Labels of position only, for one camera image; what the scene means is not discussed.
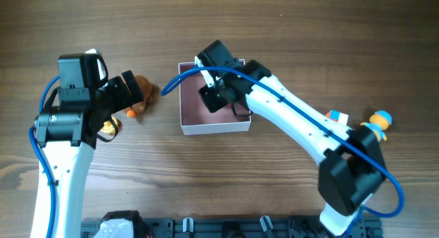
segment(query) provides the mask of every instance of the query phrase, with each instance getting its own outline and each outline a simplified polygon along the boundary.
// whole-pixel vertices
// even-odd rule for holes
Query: toy duck
[[[111,119],[115,123],[115,125],[117,126],[117,129],[119,129],[119,121],[114,117],[111,117]],[[113,127],[111,122],[109,122],[109,121],[104,122],[104,126],[102,127],[101,131],[106,133],[106,134],[116,133],[115,127]]]
[[[136,75],[135,78],[143,91],[143,101],[123,109],[126,115],[131,118],[140,115],[145,110],[147,104],[151,104],[154,101],[154,98],[152,97],[153,86],[150,81],[141,75]]]
[[[369,118],[369,122],[363,122],[361,123],[362,126],[366,126],[370,128],[375,135],[377,135],[378,141],[383,139],[384,141],[387,141],[387,137],[385,136],[386,129],[389,128],[390,125],[392,125],[392,116],[384,110],[380,110],[375,112],[373,116]]]

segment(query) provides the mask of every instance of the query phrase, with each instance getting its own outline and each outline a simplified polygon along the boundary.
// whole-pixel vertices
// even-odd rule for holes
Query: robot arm
[[[195,63],[199,67],[232,68],[270,87],[282,99],[288,100],[328,131],[385,167],[378,141],[371,130],[365,126],[351,130],[327,119],[290,93],[263,65],[251,60],[242,66],[219,40],[199,53]],[[198,92],[210,112],[216,112],[227,104],[232,104],[232,107],[236,103],[241,104],[277,125],[309,153],[320,166],[318,189],[327,202],[320,221],[334,235],[342,235],[356,216],[359,206],[371,197],[385,177],[264,88],[226,71],[202,71],[202,74],[206,85]]]
[[[54,228],[51,237],[79,237],[82,201],[97,134],[111,114],[143,100],[131,71],[108,79],[96,51],[61,56],[60,88],[56,88],[35,120],[36,140],[55,182],[47,182],[40,163],[38,193],[31,237],[46,237],[51,215],[49,184],[55,185]],[[60,105],[52,106],[58,94]]]

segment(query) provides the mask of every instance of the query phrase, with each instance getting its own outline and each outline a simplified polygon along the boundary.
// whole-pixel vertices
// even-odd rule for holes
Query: orange toy
[[[140,115],[145,110],[147,104],[151,104],[154,101],[154,98],[152,97],[153,86],[150,81],[141,75],[136,75],[135,78],[143,91],[143,101],[123,109],[126,115],[131,118],[135,118],[137,115]]]

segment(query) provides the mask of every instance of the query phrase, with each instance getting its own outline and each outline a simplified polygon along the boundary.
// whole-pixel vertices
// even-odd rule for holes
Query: open box
[[[194,62],[178,63],[178,74],[195,66]],[[238,117],[232,108],[226,106],[215,113],[210,113],[201,100],[198,90],[206,82],[203,75],[197,73],[189,76],[180,84],[180,124],[185,135],[211,134],[220,132],[244,132],[250,128],[250,116]],[[235,104],[237,114],[249,114],[245,108]]]

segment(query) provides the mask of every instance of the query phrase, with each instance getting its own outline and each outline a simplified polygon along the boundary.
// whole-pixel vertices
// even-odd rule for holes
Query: wooden table
[[[27,137],[57,59],[90,48],[111,77],[133,70],[164,87],[216,39],[262,62],[326,113],[392,114],[381,143],[406,197],[386,237],[439,236],[439,0],[0,0],[0,237],[28,237],[38,161]],[[178,91],[98,143],[84,218],[318,214],[318,168],[262,117],[249,132],[183,136]],[[369,206],[391,211],[386,181]]]

